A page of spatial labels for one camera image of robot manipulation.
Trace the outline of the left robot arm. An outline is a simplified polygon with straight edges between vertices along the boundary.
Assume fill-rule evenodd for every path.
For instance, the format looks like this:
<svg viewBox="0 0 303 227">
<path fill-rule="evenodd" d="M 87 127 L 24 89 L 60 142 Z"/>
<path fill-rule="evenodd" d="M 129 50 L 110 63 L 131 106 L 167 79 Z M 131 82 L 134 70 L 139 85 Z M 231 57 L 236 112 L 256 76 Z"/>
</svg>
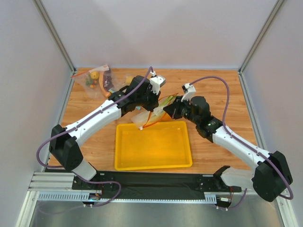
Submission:
<svg viewBox="0 0 303 227">
<path fill-rule="evenodd" d="M 80 147 L 104 126 L 132 112 L 136 107 L 153 111 L 159 105 L 160 88 L 165 82 L 162 76 L 150 79 L 134 77 L 130 85 L 112 93 L 100 107 L 79 121 L 66 127 L 55 126 L 49 145 L 50 153 L 65 170 L 74 172 L 87 181 L 93 179 L 97 171 L 83 157 Z"/>
</svg>

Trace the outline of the fake green celery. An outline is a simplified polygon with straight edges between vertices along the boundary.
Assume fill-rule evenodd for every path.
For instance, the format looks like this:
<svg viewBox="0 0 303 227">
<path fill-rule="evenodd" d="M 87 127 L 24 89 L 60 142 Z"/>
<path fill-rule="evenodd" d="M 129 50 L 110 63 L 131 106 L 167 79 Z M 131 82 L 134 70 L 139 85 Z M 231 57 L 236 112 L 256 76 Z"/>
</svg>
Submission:
<svg viewBox="0 0 303 227">
<path fill-rule="evenodd" d="M 164 107 L 170 105 L 173 103 L 173 101 L 176 99 L 177 93 L 165 96 L 160 99 L 159 106 L 156 107 L 153 112 L 151 112 L 152 118 L 161 118 L 166 112 L 163 110 Z"/>
</svg>

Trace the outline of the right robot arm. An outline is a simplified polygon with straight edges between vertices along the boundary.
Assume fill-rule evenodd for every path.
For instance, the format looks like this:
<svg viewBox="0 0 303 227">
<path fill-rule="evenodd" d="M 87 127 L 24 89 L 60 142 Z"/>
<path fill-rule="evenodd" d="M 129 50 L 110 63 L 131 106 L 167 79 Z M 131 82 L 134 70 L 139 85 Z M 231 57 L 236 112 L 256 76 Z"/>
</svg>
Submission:
<svg viewBox="0 0 303 227">
<path fill-rule="evenodd" d="M 253 145 L 232 132 L 221 120 L 211 115 L 203 96 L 183 101 L 181 97 L 163 108 L 172 118 L 185 118 L 195 124 L 198 134 L 215 143 L 245 162 L 250 169 L 241 170 L 224 166 L 219 177 L 227 186 L 254 190 L 262 199 L 272 202 L 276 197 L 293 199 L 293 182 L 286 157 L 279 151 L 271 153 Z"/>
</svg>

